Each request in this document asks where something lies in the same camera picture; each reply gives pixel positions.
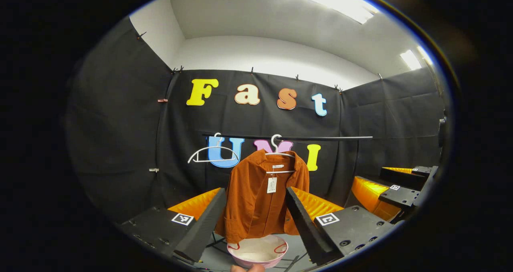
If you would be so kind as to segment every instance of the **clothing tag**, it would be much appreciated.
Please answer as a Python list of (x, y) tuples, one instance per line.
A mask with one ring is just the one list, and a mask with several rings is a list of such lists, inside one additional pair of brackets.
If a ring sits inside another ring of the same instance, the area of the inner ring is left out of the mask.
[(276, 181), (277, 177), (269, 178), (269, 182), (267, 183), (267, 193), (274, 193), (276, 192)]

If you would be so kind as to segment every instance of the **hand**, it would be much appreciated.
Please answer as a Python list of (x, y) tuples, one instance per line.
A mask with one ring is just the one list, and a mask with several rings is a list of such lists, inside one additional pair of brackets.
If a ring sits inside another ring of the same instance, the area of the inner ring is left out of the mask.
[[(248, 272), (264, 272), (264, 271), (265, 271), (264, 266), (262, 266), (260, 264), (254, 264), (248, 270)], [(230, 272), (246, 272), (246, 270), (244, 270), (244, 268), (242, 268), (242, 267), (239, 267), (236, 265), (231, 265)]]

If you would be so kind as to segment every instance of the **yellow soft pad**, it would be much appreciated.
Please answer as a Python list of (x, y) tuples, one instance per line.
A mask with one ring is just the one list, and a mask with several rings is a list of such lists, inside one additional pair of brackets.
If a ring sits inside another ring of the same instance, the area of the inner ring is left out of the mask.
[(317, 216), (326, 215), (344, 209), (339, 205), (335, 205), (330, 201), (322, 199), (321, 197), (317, 197), (313, 194), (304, 192), (303, 190), (299, 190), (295, 187), (291, 188), (296, 194), (299, 201), (301, 201), (301, 204), (304, 206), (306, 212), (308, 213), (308, 216), (310, 216), (310, 219), (312, 221)]
[(408, 169), (408, 168), (390, 168), (390, 167), (383, 167), (383, 169), (388, 169), (388, 170), (392, 170), (392, 171), (396, 171), (396, 172), (403, 172), (403, 173), (408, 173), (408, 174), (411, 174), (413, 169)]
[(379, 200), (381, 193), (388, 190), (387, 186), (354, 177), (351, 191), (358, 201), (371, 213), (385, 221), (390, 221), (401, 208)]
[(219, 190), (220, 188), (217, 188), (209, 192), (203, 193), (201, 195), (188, 199), (187, 201), (183, 201), (180, 204), (176, 204), (171, 208), (168, 208), (168, 210), (176, 213), (194, 216), (194, 219), (198, 221), (198, 219), (201, 217), (201, 214), (203, 214), (203, 212), (210, 204), (214, 196), (219, 192)]

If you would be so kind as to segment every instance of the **clothes rail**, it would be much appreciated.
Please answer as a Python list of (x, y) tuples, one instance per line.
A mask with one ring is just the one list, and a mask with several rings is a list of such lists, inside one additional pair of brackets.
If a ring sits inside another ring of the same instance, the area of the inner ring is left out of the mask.
[[(214, 133), (203, 133), (203, 136), (212, 136), (214, 137)], [(221, 134), (222, 137), (231, 137), (231, 138), (242, 138), (242, 139), (271, 139), (272, 136), (254, 136), (254, 135), (224, 135)], [(359, 141), (361, 139), (372, 139), (372, 136), (366, 137), (276, 137), (275, 139), (280, 140), (295, 140), (295, 141)]]

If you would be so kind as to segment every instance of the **orange jacket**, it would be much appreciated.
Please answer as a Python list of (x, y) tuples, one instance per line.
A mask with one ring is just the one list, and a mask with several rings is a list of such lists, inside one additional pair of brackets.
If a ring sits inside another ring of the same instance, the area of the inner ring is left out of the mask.
[[(308, 192), (309, 175), (305, 162), (295, 152), (265, 155), (263, 149), (246, 157), (233, 168), (227, 188), (226, 207), (216, 225), (216, 233), (226, 242), (236, 244), (246, 238), (261, 238), (269, 234), (299, 235), (294, 220), (285, 205), (287, 187)], [(273, 165), (283, 164), (275, 171), (291, 173), (267, 174)], [(268, 179), (277, 178), (276, 192), (267, 193)]]

